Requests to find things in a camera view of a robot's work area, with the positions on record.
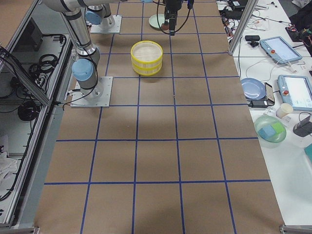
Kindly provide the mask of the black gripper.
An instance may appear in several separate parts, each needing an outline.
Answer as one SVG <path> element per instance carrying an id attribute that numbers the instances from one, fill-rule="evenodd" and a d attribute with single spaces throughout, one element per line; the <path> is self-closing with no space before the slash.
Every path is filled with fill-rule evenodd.
<path id="1" fill-rule="evenodd" d="M 176 21 L 178 16 L 178 11 L 182 7 L 182 2 L 180 0 L 164 0 L 165 4 L 164 16 L 165 23 L 169 24 L 170 36 L 175 35 L 175 31 L 173 29 L 176 28 Z"/>

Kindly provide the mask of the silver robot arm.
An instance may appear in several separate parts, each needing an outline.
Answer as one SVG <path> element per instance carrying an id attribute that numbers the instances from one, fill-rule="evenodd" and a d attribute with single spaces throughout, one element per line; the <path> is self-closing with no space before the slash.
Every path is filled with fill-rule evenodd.
<path id="1" fill-rule="evenodd" d="M 157 6 L 164 6 L 164 14 L 156 13 L 149 18 L 150 25 L 173 36 L 180 28 L 176 28 L 178 11 L 182 8 L 181 0 L 164 0 L 156 2 Z M 109 4 L 87 7 L 85 18 L 87 25 L 91 27 L 91 34 L 119 34 L 121 28 L 121 15 L 113 15 Z"/>
<path id="2" fill-rule="evenodd" d="M 122 16 L 113 16 L 110 8 L 114 0 L 45 0 L 50 9 L 59 12 L 76 46 L 80 58 L 96 55 L 90 34 L 115 34 L 120 32 Z"/>

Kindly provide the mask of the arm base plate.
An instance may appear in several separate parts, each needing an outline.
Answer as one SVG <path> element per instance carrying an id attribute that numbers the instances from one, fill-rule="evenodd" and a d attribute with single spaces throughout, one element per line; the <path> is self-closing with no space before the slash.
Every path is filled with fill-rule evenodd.
<path id="1" fill-rule="evenodd" d="M 90 91 L 79 90 L 73 93 L 73 102 L 70 106 L 73 108 L 109 108 L 111 91 L 113 86 L 113 77 L 99 77 L 98 84 L 91 94 Z M 80 89 L 80 85 L 76 82 L 76 89 Z"/>
<path id="2" fill-rule="evenodd" d="M 122 15 L 110 15 L 103 18 L 101 24 L 92 25 L 91 34 L 119 34 L 121 29 Z"/>

